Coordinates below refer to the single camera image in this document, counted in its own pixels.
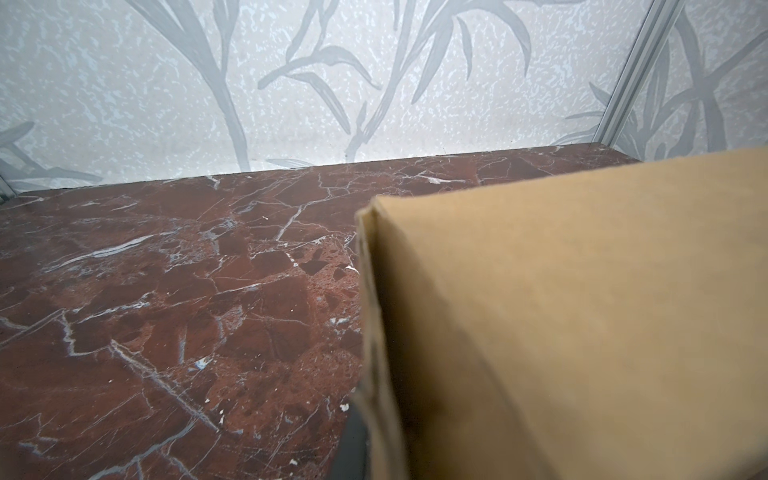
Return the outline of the brown cardboard box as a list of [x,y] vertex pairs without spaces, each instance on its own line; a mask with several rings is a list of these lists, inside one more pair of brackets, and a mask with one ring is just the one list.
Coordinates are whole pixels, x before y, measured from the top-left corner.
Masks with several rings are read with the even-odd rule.
[[375,479],[767,473],[767,151],[357,215]]

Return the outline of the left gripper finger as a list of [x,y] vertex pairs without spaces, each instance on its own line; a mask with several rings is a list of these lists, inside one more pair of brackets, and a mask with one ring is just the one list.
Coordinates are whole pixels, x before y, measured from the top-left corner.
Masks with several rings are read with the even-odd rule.
[[351,404],[328,474],[329,480],[369,478],[368,430],[359,409]]

